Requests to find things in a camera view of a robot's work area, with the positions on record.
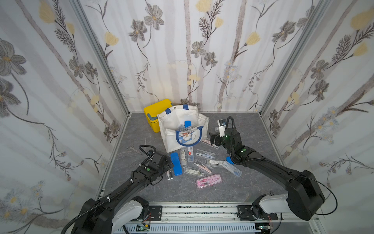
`yellow box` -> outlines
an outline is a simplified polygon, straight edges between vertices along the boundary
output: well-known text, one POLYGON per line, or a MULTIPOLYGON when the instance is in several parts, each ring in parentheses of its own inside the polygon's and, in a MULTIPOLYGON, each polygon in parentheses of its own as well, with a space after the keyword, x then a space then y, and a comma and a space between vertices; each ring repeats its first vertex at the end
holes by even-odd
POLYGON ((170 107, 172 107, 171 101, 169 99, 165 99, 144 108, 144 114, 147 118, 147 121, 155 133, 160 131, 160 125, 159 120, 157 119, 157 115, 161 114, 164 110, 170 107))

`ventilation grille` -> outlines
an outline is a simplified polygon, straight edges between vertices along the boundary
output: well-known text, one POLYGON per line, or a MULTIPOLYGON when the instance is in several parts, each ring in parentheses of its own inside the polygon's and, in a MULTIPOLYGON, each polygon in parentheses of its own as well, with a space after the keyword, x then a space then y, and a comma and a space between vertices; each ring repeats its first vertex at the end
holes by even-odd
MULTIPOLYGON (((151 224, 148 232, 136 231, 138 224, 126 224, 129 233, 260 233, 254 223, 246 224, 151 224)), ((125 233, 121 227, 114 234, 125 233)))

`cartoon character print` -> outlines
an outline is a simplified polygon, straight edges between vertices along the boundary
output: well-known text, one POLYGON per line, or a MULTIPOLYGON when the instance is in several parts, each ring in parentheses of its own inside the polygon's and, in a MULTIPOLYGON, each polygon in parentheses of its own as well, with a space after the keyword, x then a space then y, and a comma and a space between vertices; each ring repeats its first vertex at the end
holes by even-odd
POLYGON ((179 141, 184 144, 186 142, 189 142, 191 140, 194 140, 196 138, 196 134, 194 134, 195 131, 188 132, 188 133, 180 133, 179 134, 179 141))

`canvas bag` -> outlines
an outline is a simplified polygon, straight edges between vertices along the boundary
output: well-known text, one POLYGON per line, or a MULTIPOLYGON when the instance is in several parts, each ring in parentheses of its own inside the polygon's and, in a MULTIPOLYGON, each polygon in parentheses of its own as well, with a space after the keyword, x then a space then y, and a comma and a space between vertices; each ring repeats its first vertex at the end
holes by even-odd
POLYGON ((209 118, 199 114, 196 106, 177 105, 166 109, 157 115, 160 125, 160 133, 166 152, 172 152, 183 146, 194 146, 208 133, 209 118), (195 128, 179 132, 178 127, 184 121, 191 121, 195 128))

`gray work surface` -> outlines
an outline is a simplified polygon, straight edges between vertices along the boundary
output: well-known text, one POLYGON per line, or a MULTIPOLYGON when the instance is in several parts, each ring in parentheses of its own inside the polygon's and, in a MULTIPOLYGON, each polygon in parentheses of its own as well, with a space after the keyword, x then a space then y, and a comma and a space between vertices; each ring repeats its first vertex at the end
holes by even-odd
MULTIPOLYGON (((213 133, 215 132, 215 127, 217 127, 217 120, 226 119, 231 115, 235 120, 236 129, 239 131, 244 145, 255 149, 263 156, 275 162, 279 162, 257 113, 203 114, 209 117, 208 132, 213 133)), ((146 158, 143 153, 140 155, 133 150, 127 150, 130 144, 134 144, 134 148, 140 151, 138 147, 144 144, 145 139, 147 139, 147 145, 153 145, 157 151, 165 152, 161 134, 155 133, 151 129, 144 113, 133 113, 125 129, 125 134, 105 185, 105 194, 110 193, 127 181, 130 178, 130 172, 135 170, 146 158)), ((194 150, 196 149, 216 153, 217 160, 225 160, 228 156, 223 146, 215 149, 200 142, 194 146, 194 150)), ((195 156, 195 158, 205 161, 205 158, 199 156, 195 156)), ((212 174, 220 174, 223 181, 214 186, 198 189, 196 187, 196 180, 199 177, 197 176, 183 173, 180 176, 175 176, 172 180, 167 180, 165 175, 160 183, 155 186, 149 185, 137 195, 150 202, 219 202, 254 201, 261 194, 269 195, 270 191, 276 195, 286 193, 279 184, 260 172, 243 166, 236 165, 236 167, 243 172, 239 178, 224 168, 215 167, 212 174)))

